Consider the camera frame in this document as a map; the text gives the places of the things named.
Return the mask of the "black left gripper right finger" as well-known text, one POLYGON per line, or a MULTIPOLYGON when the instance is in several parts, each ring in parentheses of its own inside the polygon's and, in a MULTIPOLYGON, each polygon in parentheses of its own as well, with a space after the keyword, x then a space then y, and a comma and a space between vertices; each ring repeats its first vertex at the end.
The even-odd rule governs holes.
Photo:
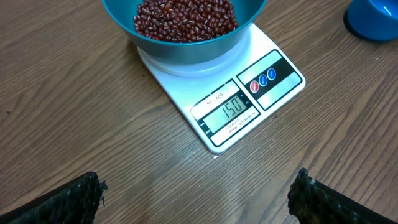
POLYGON ((304 167, 287 198, 289 213, 300 224, 397 224, 311 178, 304 167))

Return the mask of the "red adzuki beans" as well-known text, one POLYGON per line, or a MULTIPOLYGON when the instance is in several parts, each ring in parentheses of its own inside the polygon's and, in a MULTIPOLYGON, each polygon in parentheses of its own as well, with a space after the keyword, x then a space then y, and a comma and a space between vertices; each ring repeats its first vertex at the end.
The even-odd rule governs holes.
POLYGON ((145 0, 134 16, 138 34, 165 42, 202 42, 238 26, 228 0, 145 0))

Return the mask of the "blue plastic measuring scoop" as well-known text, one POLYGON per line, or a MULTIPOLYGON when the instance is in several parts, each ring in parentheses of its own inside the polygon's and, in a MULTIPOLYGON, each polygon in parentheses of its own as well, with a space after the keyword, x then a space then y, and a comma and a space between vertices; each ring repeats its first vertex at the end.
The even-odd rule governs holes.
POLYGON ((397 39, 397 0, 352 0, 343 16, 355 36, 375 42, 397 39))

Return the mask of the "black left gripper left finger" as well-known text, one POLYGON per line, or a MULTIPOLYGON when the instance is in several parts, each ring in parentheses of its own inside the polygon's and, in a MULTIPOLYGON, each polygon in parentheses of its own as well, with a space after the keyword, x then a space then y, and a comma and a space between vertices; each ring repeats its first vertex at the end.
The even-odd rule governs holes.
POLYGON ((4 224, 93 224, 108 190, 96 172, 76 179, 1 215, 4 224))

